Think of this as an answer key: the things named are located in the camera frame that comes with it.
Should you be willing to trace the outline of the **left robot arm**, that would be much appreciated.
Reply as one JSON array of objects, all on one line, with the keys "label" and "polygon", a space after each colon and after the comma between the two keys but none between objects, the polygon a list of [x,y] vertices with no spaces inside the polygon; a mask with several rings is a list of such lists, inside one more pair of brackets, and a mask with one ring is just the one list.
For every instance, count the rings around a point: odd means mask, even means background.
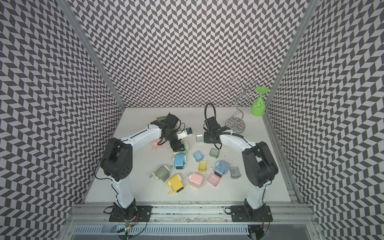
[{"label": "left robot arm", "polygon": [[111,138],[107,142],[100,167],[112,182],[112,188],[116,193],[115,206],[117,208],[130,210],[135,206],[135,198],[129,182],[135,151],[154,140],[165,140],[170,143],[171,149],[175,153],[186,149],[182,139],[190,136],[193,130],[185,128],[180,131],[176,127],[179,122],[180,119],[175,115],[168,114],[164,120],[154,120],[138,133],[122,139]]}]

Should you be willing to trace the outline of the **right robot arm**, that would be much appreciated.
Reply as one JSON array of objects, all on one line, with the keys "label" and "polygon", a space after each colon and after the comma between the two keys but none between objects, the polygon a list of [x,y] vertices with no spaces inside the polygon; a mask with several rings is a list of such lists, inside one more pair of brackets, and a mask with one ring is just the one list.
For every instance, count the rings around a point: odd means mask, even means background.
[{"label": "right robot arm", "polygon": [[204,137],[208,143],[228,146],[242,155],[246,176],[252,184],[245,207],[252,211],[263,207],[267,186],[279,173],[269,146],[265,142],[248,141],[227,126],[221,127],[215,117],[205,119],[204,125]]}]

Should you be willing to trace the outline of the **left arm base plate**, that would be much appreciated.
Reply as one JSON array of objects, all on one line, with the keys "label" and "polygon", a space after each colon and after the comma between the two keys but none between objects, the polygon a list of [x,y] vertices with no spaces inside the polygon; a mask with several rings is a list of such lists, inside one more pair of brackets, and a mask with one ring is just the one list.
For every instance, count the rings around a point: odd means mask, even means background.
[{"label": "left arm base plate", "polygon": [[109,222],[148,222],[152,215],[152,209],[152,206],[130,206],[127,209],[123,209],[117,205],[114,205],[110,214]]}]

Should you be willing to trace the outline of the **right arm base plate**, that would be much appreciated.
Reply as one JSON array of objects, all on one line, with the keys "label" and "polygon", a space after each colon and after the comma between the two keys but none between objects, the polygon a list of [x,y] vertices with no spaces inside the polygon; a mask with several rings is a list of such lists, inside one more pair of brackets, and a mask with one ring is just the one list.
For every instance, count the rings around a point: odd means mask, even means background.
[{"label": "right arm base plate", "polygon": [[267,205],[253,210],[248,206],[230,206],[230,215],[233,222],[267,222],[273,221],[271,208]]}]

